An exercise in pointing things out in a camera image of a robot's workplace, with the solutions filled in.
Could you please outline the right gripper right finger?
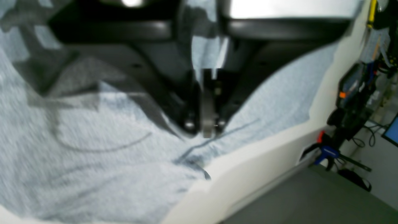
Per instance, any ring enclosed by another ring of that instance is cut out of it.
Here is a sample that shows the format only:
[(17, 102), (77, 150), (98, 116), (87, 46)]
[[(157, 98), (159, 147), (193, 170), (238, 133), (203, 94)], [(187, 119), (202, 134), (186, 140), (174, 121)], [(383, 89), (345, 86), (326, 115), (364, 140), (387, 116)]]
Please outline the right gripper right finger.
[(221, 17), (229, 43), (222, 68), (217, 70), (216, 133), (269, 77), (285, 65), (340, 39), (350, 18), (304, 17), (232, 19)]

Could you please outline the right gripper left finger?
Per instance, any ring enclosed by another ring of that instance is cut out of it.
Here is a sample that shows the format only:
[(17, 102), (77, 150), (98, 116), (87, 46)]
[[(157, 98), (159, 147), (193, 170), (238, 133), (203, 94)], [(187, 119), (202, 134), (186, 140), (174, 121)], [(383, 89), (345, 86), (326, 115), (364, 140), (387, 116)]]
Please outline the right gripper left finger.
[(132, 93), (137, 82), (163, 124), (189, 137), (199, 133), (198, 83), (190, 56), (180, 51), (177, 12), (59, 12), (51, 31), (67, 47), (90, 54), (126, 77), (115, 86)]

